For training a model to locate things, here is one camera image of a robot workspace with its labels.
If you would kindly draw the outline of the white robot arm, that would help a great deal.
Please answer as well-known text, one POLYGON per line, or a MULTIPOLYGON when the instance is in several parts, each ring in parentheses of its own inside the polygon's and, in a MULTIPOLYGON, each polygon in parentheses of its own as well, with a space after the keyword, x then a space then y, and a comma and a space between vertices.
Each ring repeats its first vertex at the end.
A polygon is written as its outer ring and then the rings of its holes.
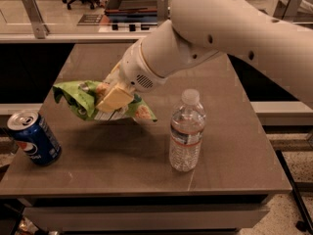
POLYGON ((220 53, 254 67, 313 108, 313 30, 280 21, 246 0, 171 0, 170 19, 124 53, 105 78, 148 92, 220 53))

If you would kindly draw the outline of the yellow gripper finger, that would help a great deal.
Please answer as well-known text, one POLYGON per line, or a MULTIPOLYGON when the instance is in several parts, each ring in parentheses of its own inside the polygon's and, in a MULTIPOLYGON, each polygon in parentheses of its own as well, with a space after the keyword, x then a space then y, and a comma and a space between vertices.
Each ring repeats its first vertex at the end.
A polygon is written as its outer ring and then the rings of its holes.
POLYGON ((127 106, 133 99, 133 94, 121 83, 118 83, 97 103, 96 109, 110 113, 127 106))
POLYGON ((114 68, 110 71, 107 77, 103 80, 105 84, 115 85, 121 81, 120 77, 120 63, 117 63, 114 68))

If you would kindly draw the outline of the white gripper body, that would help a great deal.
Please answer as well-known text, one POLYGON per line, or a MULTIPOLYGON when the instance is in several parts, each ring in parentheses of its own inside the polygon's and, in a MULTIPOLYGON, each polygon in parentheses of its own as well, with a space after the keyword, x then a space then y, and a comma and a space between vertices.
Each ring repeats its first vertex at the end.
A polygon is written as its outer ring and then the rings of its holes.
POLYGON ((139 92, 150 92, 162 86, 166 78, 157 75, 147 64, 140 39, 130 46, 120 60, 119 75, 139 92))

